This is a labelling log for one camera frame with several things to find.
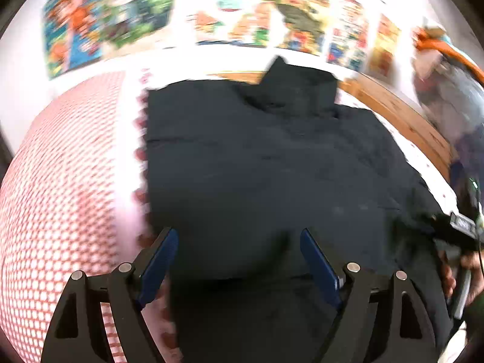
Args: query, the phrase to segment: red and white checkered fabric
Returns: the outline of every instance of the red and white checkered fabric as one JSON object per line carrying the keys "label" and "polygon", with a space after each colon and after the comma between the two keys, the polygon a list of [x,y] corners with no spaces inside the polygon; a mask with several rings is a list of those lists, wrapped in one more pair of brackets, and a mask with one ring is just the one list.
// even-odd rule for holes
{"label": "red and white checkered fabric", "polygon": [[[45,334],[70,274],[117,265],[114,126],[123,73],[67,91],[37,116],[0,192],[0,326],[26,363]],[[103,307],[115,356],[124,358]]]}

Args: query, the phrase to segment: metal pin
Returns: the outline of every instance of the metal pin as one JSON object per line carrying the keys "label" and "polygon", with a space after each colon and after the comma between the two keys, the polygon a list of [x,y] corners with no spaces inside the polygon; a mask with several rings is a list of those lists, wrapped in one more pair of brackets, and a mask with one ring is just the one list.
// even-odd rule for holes
{"label": "metal pin", "polygon": [[349,271],[352,271],[353,273],[358,273],[360,271],[360,266],[355,263],[355,262],[350,262],[346,265]]}
{"label": "metal pin", "polygon": [[71,278],[75,281],[79,280],[82,277],[82,272],[80,270],[76,270],[74,273],[71,274]]}
{"label": "metal pin", "polygon": [[407,279],[407,273],[405,273],[405,271],[403,270],[397,271],[395,275],[396,278],[398,278],[399,280],[405,281]]}
{"label": "metal pin", "polygon": [[119,265],[118,269],[121,273],[127,273],[128,271],[131,270],[131,263],[124,262]]}

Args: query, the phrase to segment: person's hand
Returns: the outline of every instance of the person's hand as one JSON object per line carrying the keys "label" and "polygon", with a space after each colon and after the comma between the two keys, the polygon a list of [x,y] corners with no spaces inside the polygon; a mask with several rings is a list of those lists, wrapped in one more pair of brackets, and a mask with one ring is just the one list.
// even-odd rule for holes
{"label": "person's hand", "polygon": [[[449,298],[452,296],[454,288],[456,288],[456,279],[452,276],[452,269],[447,261],[445,251],[439,252],[439,257],[442,261],[442,266],[440,268],[442,289],[445,297]],[[466,306],[468,306],[477,296],[482,293],[482,291],[484,291],[484,277],[482,276],[478,252],[463,255],[460,259],[460,263],[463,268],[469,269],[473,273],[473,277],[470,282],[469,295],[466,301]]]}

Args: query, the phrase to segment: poster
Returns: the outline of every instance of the poster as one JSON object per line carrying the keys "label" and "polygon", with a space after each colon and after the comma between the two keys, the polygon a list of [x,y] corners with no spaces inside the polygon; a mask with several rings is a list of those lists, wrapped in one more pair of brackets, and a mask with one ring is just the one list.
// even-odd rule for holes
{"label": "poster", "polygon": [[265,47],[273,4],[264,0],[197,0],[191,19],[199,44],[230,43]]}
{"label": "poster", "polygon": [[388,76],[399,35],[400,29],[388,17],[381,15],[369,64],[369,69],[373,73]]}
{"label": "poster", "polygon": [[174,0],[102,0],[102,51],[110,58],[154,47],[170,38]]}
{"label": "poster", "polygon": [[356,0],[339,0],[339,7],[328,62],[360,71],[366,59],[368,19]]}
{"label": "poster", "polygon": [[264,0],[282,14],[285,34],[278,47],[319,55],[330,24],[331,0]]}
{"label": "poster", "polygon": [[101,57],[99,13],[99,0],[47,1],[44,48],[50,78]]}

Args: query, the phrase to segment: black fabric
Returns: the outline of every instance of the black fabric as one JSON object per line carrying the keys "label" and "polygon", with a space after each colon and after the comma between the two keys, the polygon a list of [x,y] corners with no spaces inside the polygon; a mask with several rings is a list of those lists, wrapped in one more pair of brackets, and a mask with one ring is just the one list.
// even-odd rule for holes
{"label": "black fabric", "polygon": [[335,313],[304,278],[305,227],[344,261],[404,270],[444,347],[438,258],[418,221],[440,208],[373,113],[335,92],[327,72],[278,59],[258,86],[149,93],[151,222],[180,234],[170,304],[185,362],[314,357]]}

